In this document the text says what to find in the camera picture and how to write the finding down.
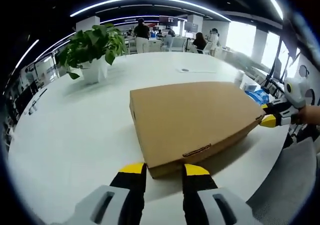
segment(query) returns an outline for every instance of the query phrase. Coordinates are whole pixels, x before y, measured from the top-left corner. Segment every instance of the round table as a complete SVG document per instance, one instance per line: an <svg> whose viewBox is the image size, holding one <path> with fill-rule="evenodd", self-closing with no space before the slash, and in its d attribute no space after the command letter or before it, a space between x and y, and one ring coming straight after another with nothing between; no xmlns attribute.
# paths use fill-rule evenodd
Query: round table
<svg viewBox="0 0 320 225"><path fill-rule="evenodd" d="M43 88L37 111L23 114L15 128L8 163L18 193L45 223L66 221L81 199L109 185L119 169L144 160L129 109L130 90L233 82L237 72L209 55L151 52L117 57L102 83L85 85L82 77L68 75L55 80ZM239 144L206 160L205 167L212 168L218 187L247 201L274 166L288 129L257 126ZM147 173L144 199L141 225L185 224L180 172L160 179Z"/></svg>

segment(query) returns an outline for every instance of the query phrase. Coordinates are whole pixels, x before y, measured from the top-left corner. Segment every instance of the blue object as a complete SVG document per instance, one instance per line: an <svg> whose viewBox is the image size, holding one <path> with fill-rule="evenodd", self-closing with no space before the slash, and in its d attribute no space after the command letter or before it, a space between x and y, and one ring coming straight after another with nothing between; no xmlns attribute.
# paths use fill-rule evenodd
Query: blue object
<svg viewBox="0 0 320 225"><path fill-rule="evenodd" d="M269 103L269 95L262 89L257 91L244 91L249 97L251 97L260 106Z"/></svg>

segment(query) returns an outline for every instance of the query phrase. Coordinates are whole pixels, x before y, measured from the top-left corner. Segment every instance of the white flower pot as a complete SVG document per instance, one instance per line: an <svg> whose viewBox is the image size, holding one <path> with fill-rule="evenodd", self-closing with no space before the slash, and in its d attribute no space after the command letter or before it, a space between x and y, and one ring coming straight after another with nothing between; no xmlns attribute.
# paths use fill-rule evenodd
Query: white flower pot
<svg viewBox="0 0 320 225"><path fill-rule="evenodd" d="M109 64L105 61L105 57L94 59L92 63L82 63L82 74L86 84L100 83L107 78Z"/></svg>

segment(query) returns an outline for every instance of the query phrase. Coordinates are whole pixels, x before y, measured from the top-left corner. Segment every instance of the brown cardboard box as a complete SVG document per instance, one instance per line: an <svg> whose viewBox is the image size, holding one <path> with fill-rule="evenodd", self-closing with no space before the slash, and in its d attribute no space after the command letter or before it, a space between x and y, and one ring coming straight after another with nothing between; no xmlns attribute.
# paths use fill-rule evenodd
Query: brown cardboard box
<svg viewBox="0 0 320 225"><path fill-rule="evenodd" d="M264 111L230 82L192 82L130 91L130 110L153 178L234 145Z"/></svg>

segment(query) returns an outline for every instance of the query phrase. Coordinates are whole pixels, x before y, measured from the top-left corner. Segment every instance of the box flap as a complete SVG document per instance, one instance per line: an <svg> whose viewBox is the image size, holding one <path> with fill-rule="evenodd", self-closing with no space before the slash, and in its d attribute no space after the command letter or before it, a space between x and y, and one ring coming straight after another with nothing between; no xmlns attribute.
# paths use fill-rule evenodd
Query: box flap
<svg viewBox="0 0 320 225"><path fill-rule="evenodd" d="M130 91L130 97L149 168L205 151L264 115L259 105L230 82L149 87Z"/></svg>

